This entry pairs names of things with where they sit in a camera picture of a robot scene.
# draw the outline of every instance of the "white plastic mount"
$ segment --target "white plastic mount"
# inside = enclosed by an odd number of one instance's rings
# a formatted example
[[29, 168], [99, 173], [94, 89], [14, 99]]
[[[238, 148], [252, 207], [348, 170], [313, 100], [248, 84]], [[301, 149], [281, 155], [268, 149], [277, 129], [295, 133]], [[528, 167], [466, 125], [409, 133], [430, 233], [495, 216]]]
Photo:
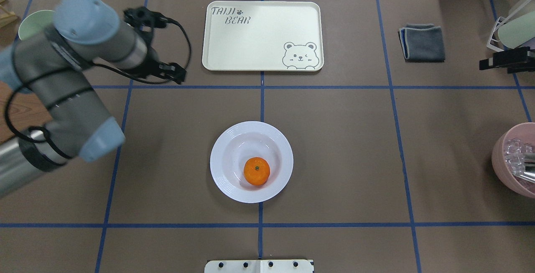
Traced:
[[314, 273], [314, 260], [209, 261], [204, 273]]

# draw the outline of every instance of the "gray towel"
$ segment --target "gray towel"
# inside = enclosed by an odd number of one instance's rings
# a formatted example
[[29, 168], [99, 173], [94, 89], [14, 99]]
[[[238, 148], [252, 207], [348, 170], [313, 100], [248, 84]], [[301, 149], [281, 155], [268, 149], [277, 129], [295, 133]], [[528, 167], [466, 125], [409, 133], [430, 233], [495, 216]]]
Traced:
[[405, 60], [414, 62], [444, 62], [442, 29], [433, 24], [407, 24], [399, 31]]

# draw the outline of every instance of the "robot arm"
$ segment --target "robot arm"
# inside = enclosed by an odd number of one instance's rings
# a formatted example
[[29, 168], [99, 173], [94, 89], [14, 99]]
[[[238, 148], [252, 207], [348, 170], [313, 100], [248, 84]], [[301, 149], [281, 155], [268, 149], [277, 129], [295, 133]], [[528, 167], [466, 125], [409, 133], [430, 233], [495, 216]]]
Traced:
[[34, 92], [53, 118], [0, 145], [0, 197], [73, 157], [91, 162], [122, 145], [120, 126], [81, 73], [93, 59], [132, 77], [183, 81], [186, 71], [159, 63], [150, 47], [152, 33], [140, 29], [147, 23], [152, 29], [165, 27], [155, 25], [162, 19], [151, 13], [146, 8], [125, 12], [130, 26], [100, 0], [62, 0], [53, 25], [0, 53], [0, 80], [13, 90]]

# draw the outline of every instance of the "pink bowl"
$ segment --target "pink bowl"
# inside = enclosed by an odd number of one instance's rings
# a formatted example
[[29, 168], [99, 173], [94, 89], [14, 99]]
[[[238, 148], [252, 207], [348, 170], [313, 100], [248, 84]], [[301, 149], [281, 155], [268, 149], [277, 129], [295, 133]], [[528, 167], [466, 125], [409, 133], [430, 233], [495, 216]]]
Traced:
[[503, 149], [506, 142], [513, 138], [518, 138], [524, 143], [535, 144], [535, 122], [525, 122], [508, 130], [494, 145], [492, 150], [492, 167], [500, 180], [510, 189], [526, 197], [535, 198], [535, 184], [529, 189], [520, 184], [512, 175], [509, 166], [505, 162]]

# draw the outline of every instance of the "light green cup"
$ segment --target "light green cup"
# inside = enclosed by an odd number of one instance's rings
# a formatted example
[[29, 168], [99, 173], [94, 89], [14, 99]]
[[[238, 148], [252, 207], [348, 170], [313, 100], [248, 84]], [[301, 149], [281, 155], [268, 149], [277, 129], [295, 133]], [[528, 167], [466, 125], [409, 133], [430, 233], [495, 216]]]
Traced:
[[53, 10], [38, 10], [27, 16], [19, 26], [19, 38], [26, 40], [36, 33], [42, 31], [47, 25], [52, 23], [54, 17]]

